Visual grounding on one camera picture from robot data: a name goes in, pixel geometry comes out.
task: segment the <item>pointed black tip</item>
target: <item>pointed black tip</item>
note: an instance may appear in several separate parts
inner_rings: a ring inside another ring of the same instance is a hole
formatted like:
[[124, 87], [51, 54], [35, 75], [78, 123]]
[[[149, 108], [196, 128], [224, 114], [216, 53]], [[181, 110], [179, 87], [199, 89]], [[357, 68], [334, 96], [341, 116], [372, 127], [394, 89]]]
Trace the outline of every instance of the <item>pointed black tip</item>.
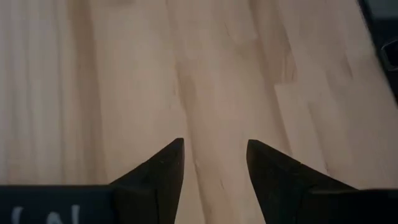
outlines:
[[152, 156], [134, 170], [115, 180], [111, 184], [128, 186], [157, 185], [163, 181], [170, 170], [176, 176], [183, 176], [184, 165], [184, 139], [177, 138], [165, 146], [157, 154]]
[[250, 179], [269, 224], [295, 223], [302, 195], [313, 189], [352, 189], [257, 140], [246, 155]]

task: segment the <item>wood grain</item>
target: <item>wood grain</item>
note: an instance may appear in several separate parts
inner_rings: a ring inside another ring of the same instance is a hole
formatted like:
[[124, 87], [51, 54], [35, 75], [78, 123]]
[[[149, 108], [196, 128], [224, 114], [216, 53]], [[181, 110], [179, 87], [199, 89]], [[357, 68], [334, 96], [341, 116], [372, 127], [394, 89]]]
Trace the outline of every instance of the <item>wood grain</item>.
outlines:
[[0, 1], [0, 183], [103, 184], [185, 138], [176, 223], [264, 223], [248, 139], [398, 187], [355, 0]]

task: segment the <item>black plastic part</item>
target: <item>black plastic part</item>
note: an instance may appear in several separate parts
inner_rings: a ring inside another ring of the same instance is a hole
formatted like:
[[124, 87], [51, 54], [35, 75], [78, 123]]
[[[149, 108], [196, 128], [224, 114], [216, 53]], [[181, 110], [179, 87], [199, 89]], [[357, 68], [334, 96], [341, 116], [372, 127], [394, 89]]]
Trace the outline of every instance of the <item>black plastic part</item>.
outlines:
[[382, 15], [380, 8], [398, 15], [397, 0], [358, 0], [372, 35], [376, 53], [398, 101], [398, 16]]
[[267, 224], [398, 223], [396, 190], [356, 190], [256, 140], [247, 161]]
[[173, 224], [183, 160], [176, 139], [111, 185], [0, 186], [0, 223]]

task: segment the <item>wooden surface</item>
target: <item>wooden surface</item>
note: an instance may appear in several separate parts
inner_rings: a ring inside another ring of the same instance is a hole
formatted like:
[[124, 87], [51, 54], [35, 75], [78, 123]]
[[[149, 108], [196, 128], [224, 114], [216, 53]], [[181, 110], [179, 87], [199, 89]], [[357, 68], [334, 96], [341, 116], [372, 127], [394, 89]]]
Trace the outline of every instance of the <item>wooden surface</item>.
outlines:
[[0, 183], [99, 184], [185, 138], [176, 223], [264, 223], [258, 139], [398, 187], [398, 111], [355, 0], [0, 1]]

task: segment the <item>light wood board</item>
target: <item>light wood board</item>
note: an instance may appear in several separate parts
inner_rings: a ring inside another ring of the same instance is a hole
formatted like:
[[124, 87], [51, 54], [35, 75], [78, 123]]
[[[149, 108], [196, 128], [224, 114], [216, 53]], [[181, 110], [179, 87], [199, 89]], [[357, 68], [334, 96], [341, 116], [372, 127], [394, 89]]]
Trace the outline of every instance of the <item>light wood board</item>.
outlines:
[[398, 111], [355, 0], [0, 1], [0, 183], [103, 184], [185, 138], [176, 223], [264, 223], [258, 139], [398, 187]]

